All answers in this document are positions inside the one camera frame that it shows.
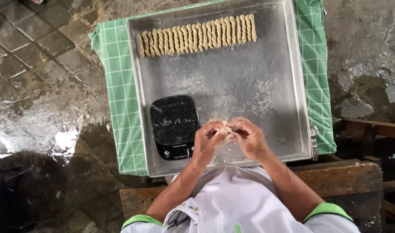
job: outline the black kitchen scale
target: black kitchen scale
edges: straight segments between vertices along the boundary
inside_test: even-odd
[[[158,99],[150,106],[154,140],[165,160],[192,157],[195,133],[200,128],[195,101],[188,95]]]

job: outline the hand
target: hand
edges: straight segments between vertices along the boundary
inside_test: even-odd
[[[241,147],[245,156],[258,163],[261,163],[266,155],[272,153],[265,140],[262,129],[252,124],[244,117],[237,117],[228,124],[229,128],[239,128],[231,133],[234,135],[233,141]]]
[[[216,145],[228,135],[228,131],[222,129],[224,127],[225,125],[221,121],[209,121],[196,131],[195,147],[191,162],[197,165],[200,170],[206,169],[206,166],[215,156]]]

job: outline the green checkered cloth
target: green checkered cloth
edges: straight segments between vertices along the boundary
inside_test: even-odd
[[[96,30],[90,34],[91,47],[100,57],[106,72],[111,123],[120,173],[148,175],[132,70],[130,42],[126,27],[127,20],[222,1],[226,0],[198,3],[108,21],[98,24]],[[323,27],[322,0],[293,0],[293,3],[309,123],[319,129],[319,153],[334,153],[335,143],[330,111],[329,84],[327,82],[327,45]]]

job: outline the concrete floor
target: concrete floor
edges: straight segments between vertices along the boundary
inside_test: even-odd
[[[197,2],[0,0],[0,157],[14,154],[0,168],[34,165],[24,192],[36,229],[119,232],[118,190],[140,183],[118,174],[104,71],[86,34]],[[395,122],[395,0],[324,7],[334,120]]]

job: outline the aluminum tray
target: aluminum tray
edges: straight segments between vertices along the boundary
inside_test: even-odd
[[[257,42],[139,59],[135,35],[142,31],[241,14],[255,15]],[[150,125],[150,104],[174,94],[188,94],[195,100],[201,124],[211,118],[248,118],[262,128],[269,146],[282,161],[312,157],[292,0],[214,3],[131,19],[128,31],[150,177],[178,174],[189,162],[163,160]],[[256,165],[234,143],[216,152],[208,169],[224,164]]]

